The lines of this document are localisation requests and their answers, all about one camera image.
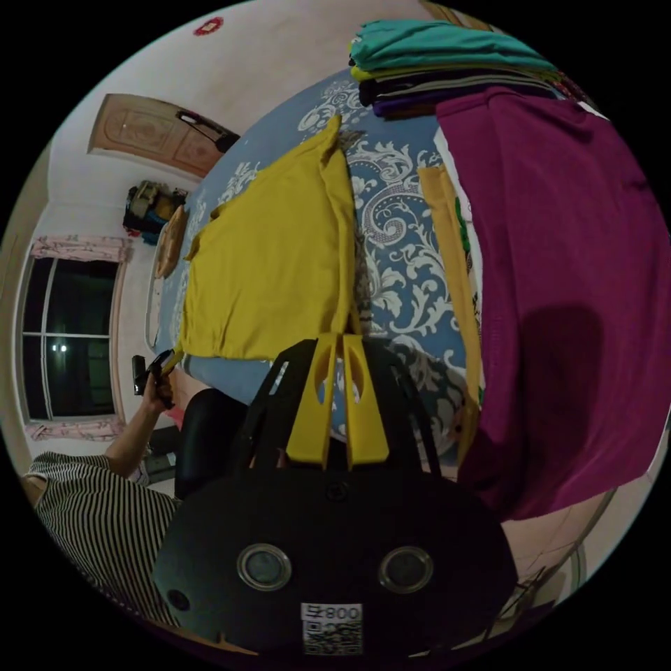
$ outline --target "pink curtain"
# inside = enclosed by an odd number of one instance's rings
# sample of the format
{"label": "pink curtain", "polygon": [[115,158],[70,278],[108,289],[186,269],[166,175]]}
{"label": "pink curtain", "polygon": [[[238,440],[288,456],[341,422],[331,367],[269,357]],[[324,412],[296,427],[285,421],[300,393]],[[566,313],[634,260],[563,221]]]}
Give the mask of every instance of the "pink curtain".
{"label": "pink curtain", "polygon": [[33,440],[70,438],[72,440],[114,440],[124,429],[119,417],[95,419],[92,421],[46,421],[43,424],[29,424],[26,433]]}
{"label": "pink curtain", "polygon": [[36,258],[50,257],[71,261],[126,261],[127,238],[103,236],[41,236],[33,242],[30,252]]}

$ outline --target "red wall decoration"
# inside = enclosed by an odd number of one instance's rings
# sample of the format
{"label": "red wall decoration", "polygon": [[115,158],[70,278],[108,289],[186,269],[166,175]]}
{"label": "red wall decoration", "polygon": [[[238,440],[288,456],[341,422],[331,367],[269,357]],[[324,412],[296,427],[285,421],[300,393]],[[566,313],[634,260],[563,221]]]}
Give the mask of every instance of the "red wall decoration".
{"label": "red wall decoration", "polygon": [[196,37],[202,37],[203,35],[211,35],[212,33],[217,32],[219,28],[224,24],[224,20],[220,16],[215,16],[213,19],[209,19],[200,28],[194,30],[194,35]]}

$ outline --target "stack of folded clothes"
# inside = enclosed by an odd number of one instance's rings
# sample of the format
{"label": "stack of folded clothes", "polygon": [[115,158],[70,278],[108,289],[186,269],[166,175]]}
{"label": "stack of folded clothes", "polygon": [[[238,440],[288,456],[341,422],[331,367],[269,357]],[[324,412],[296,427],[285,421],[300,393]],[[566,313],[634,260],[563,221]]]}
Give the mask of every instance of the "stack of folded clothes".
{"label": "stack of folded clothes", "polygon": [[552,83],[553,88],[564,98],[573,100],[577,103],[587,103],[590,107],[598,110],[594,101],[576,84],[569,79],[561,70],[557,70],[558,79]]}
{"label": "stack of folded clothes", "polygon": [[446,100],[503,86],[555,99],[561,74],[519,40],[447,21],[366,23],[352,41],[352,76],[364,106],[385,119],[433,115]]}

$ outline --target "qr code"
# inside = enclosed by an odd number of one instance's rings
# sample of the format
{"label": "qr code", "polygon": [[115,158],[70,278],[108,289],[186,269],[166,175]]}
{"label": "qr code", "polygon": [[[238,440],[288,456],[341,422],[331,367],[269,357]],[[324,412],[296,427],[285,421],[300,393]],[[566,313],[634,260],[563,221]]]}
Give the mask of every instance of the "qr code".
{"label": "qr code", "polygon": [[363,654],[361,605],[303,604],[302,620],[306,655]]}

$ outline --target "hand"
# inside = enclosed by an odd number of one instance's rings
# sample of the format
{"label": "hand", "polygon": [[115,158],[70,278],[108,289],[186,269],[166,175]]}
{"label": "hand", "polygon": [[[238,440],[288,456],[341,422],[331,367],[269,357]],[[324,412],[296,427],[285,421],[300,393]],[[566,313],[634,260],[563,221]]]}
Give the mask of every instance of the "hand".
{"label": "hand", "polygon": [[145,393],[142,397],[142,407],[153,414],[161,414],[163,411],[167,410],[165,403],[159,396],[167,398],[170,401],[173,400],[173,390],[170,386],[170,380],[167,377],[163,377],[157,388],[156,378],[152,373],[149,373],[147,377],[147,385],[145,386]]}

